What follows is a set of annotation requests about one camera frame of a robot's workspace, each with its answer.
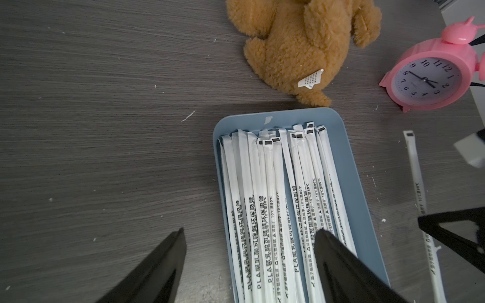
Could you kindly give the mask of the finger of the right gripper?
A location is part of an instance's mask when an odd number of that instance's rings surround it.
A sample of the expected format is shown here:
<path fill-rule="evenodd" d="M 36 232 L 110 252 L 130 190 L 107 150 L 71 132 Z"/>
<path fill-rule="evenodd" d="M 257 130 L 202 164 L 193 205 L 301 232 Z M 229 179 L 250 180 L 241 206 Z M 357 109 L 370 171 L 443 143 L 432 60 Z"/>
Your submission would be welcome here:
<path fill-rule="evenodd" d="M 442 223 L 461 221 L 477 225 L 475 242 L 440 226 Z M 418 226 L 484 273 L 484 207 L 420 216 Z"/>

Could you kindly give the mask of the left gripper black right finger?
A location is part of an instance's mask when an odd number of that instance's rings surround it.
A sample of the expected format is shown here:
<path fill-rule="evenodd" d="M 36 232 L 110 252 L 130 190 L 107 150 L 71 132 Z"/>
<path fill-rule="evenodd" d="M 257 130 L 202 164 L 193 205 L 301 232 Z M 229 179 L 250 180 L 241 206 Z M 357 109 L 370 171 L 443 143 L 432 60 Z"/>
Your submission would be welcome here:
<path fill-rule="evenodd" d="M 314 255 L 326 302 L 405 302 L 332 233 L 316 233 Z"/>

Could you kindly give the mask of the pile straw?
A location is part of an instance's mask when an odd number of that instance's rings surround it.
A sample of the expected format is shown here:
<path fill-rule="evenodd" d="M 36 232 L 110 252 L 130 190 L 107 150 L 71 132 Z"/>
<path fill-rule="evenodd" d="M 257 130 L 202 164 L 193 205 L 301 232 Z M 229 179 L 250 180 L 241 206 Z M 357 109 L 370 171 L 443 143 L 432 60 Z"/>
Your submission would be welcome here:
<path fill-rule="evenodd" d="M 421 166 L 419 164 L 416 136 L 412 130 L 405 130 L 403 131 L 403 134 L 410 161 L 418 213 L 419 216 L 425 216 L 427 214 L 426 190 L 424 189 Z M 435 245 L 434 239 L 429 234 L 425 233 L 424 231 L 422 231 L 422 234 L 433 288 L 434 301 L 447 302 L 437 255 L 437 252 L 441 249 L 441 247 Z"/>

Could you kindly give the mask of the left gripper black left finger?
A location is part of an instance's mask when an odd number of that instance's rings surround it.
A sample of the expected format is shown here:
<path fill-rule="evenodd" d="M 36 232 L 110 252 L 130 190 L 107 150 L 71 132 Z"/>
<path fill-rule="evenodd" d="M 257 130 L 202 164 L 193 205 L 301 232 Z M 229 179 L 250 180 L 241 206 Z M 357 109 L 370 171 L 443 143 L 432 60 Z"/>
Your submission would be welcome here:
<path fill-rule="evenodd" d="M 174 302 L 187 252 L 184 229 L 170 233 L 99 302 Z"/>

